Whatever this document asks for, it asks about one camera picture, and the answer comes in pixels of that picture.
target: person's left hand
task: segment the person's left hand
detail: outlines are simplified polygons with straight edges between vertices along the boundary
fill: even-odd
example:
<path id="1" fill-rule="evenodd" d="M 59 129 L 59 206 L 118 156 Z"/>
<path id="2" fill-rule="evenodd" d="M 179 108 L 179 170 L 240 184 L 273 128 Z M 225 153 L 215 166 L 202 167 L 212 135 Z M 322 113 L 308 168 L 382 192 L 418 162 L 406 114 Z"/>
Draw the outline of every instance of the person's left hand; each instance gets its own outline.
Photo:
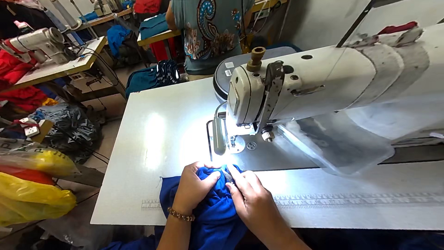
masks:
<path id="1" fill-rule="evenodd" d="M 221 176 L 220 171 L 214 171 L 207 178 L 201 180 L 196 175 L 197 169 L 201 167 L 211 169 L 220 168 L 206 165 L 201 161 L 186 166 L 182 171 L 179 187 L 177 188 L 176 196 L 174 197 L 172 207 L 174 211 L 190 216 L 193 209 L 195 209 L 199 202 L 205 198 Z"/>

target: machine knob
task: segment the machine knob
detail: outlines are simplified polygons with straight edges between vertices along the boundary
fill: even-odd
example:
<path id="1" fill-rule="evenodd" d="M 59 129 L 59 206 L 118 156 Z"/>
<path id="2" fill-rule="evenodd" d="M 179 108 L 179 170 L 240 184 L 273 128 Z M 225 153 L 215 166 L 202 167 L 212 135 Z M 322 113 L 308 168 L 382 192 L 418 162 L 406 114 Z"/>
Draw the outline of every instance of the machine knob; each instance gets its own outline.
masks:
<path id="1" fill-rule="evenodd" d="M 262 134 L 262 139 L 264 139 L 264 141 L 273 142 L 274 138 L 275 138 L 274 133 L 272 131 L 265 132 Z"/>

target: person's right hand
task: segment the person's right hand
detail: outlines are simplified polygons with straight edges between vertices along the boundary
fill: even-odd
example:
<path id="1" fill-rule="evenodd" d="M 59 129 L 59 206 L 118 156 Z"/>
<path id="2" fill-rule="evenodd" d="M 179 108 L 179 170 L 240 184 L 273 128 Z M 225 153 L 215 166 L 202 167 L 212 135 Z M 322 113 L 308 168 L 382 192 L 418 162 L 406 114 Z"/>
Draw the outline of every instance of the person's right hand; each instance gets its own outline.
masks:
<path id="1" fill-rule="evenodd" d="M 274 203 L 271 193 L 262 186 L 259 178 L 252 171 L 239 171 L 228 165 L 237 187 L 232 183 L 226 186 L 230 190 L 236 211 L 245 225 L 263 243 L 274 233 L 291 230 Z"/>

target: tiled floor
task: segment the tiled floor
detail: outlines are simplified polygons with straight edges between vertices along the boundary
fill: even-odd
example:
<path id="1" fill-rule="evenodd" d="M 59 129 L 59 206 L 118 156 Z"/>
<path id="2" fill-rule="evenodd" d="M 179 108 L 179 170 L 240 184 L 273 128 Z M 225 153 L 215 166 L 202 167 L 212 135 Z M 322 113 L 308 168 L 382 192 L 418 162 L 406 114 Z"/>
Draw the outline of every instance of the tiled floor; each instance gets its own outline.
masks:
<path id="1" fill-rule="evenodd" d="M 145 66 L 143 63 L 136 64 L 130 67 L 117 69 L 115 72 L 117 76 L 119 77 L 122 84 L 126 87 L 128 77 L 136 70 L 144 69 Z M 95 82 L 91 84 L 89 87 L 86 86 L 86 80 L 78 80 L 73 83 L 73 85 L 77 88 L 79 88 L 83 93 L 90 92 L 91 90 L 98 90 L 103 89 L 106 87 L 109 87 L 109 84 L 105 80 L 101 80 L 101 82 Z M 88 106 L 91 105 L 94 107 L 94 110 L 103 110 L 104 106 L 107 108 L 106 110 L 106 116 L 107 117 L 117 117 L 123 115 L 123 112 L 125 111 L 126 101 L 120 94 L 115 94 L 112 96 L 102 97 L 100 98 L 100 101 L 98 99 L 93 99 L 89 101 L 82 102 L 83 105 Z"/>
<path id="2" fill-rule="evenodd" d="M 129 75 L 131 73 L 133 73 L 134 71 L 139 70 L 139 69 L 143 69 L 143 68 L 145 68 L 145 66 L 143 64 L 138 64 L 133 67 L 117 69 L 116 74 L 119 77 L 120 81 L 124 85 L 126 85 Z M 82 92 L 91 91 L 89 89 L 89 87 L 87 87 L 85 85 L 85 83 L 82 81 L 76 82 L 75 86 L 77 88 L 81 89 Z M 91 84 L 90 87 L 93 90 L 97 90 L 97 89 L 102 89 L 102 88 L 105 88 L 108 86 L 109 85 L 105 81 L 102 81 L 101 83 L 100 82 L 93 83 L 93 84 Z M 104 106 L 107 108 L 107 110 L 106 110 L 107 117 L 118 117 L 118 116 L 123 115 L 123 112 L 125 111 L 126 101 L 120 94 L 116 94 L 116 95 L 112 95 L 112 96 L 108 96 L 108 97 L 103 97 L 103 98 L 100 98 L 100 100 L 104 104 Z M 84 105 L 92 105 L 95 110 L 103 110 L 102 104 L 97 99 L 83 102 L 83 104 Z M 96 150 L 96 152 L 106 156 L 107 158 L 111 157 L 112 149 L 114 147 L 114 142 L 117 137 L 117 132 L 119 131 L 120 122 L 121 122 L 121 119 L 109 121 L 109 122 L 107 122 L 106 125 L 104 125 L 102 127 L 103 140 L 100 145 L 100 148 L 98 150 Z M 100 155 L 97 155 L 97 157 L 100 157 L 104 161 L 108 162 L 107 159 L 103 158 Z M 84 166 L 97 169 L 98 171 L 100 171 L 102 173 L 105 173 L 107 170 L 107 164 L 105 162 L 97 159 L 94 156 L 91 156 L 87 160 L 87 162 L 85 162 Z M 90 186 L 82 185 L 82 184 L 78 184 L 78 183 L 73 183 L 73 182 L 69 182 L 69 181 L 64 181 L 64 180 L 59 180 L 58 184 L 63 189 L 73 190 L 76 193 L 76 196 L 78 199 L 81 199 L 81 197 L 88 197 L 89 195 L 97 192 L 97 190 L 98 190 L 97 188 L 94 188 L 94 187 L 90 187 Z"/>
<path id="3" fill-rule="evenodd" d="M 103 135 L 102 144 L 100 145 L 100 148 L 96 152 L 106 156 L 107 158 L 111 157 L 111 152 L 114 147 L 114 142 L 117 137 L 117 132 L 119 131 L 120 122 L 121 122 L 121 120 L 119 119 L 119 120 L 108 122 L 106 125 L 103 126 L 103 128 L 102 128 L 102 135 Z M 103 161 L 97 159 L 96 157 L 90 157 L 84 165 L 89 168 L 95 168 L 98 171 L 103 172 L 103 173 L 107 169 L 107 165 Z"/>

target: white wall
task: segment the white wall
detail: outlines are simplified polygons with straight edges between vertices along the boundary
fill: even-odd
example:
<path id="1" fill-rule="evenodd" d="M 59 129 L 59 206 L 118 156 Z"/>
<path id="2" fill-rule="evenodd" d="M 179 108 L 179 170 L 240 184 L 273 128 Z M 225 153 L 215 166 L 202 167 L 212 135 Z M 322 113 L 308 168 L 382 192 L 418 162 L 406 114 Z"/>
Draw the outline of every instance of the white wall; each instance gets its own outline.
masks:
<path id="1" fill-rule="evenodd" d="M 60 13 L 51 3 L 51 0 L 39 0 L 39 2 L 44 7 L 49 9 L 63 24 L 67 24 L 62 15 L 60 15 Z M 59 2 L 63 5 L 63 7 L 65 7 L 65 9 L 71 14 L 72 17 L 74 18 L 80 17 L 79 12 L 75 9 L 74 5 L 72 5 L 70 0 L 59 0 Z M 94 10 L 94 5 L 89 0 L 74 0 L 74 2 L 84 15 Z"/>
<path id="2" fill-rule="evenodd" d="M 370 0 L 290 0 L 282 39 L 303 50 L 337 44 Z M 421 27 L 444 17 L 443 0 L 403 0 L 373 8 L 355 33 L 375 34 L 412 20 Z"/>

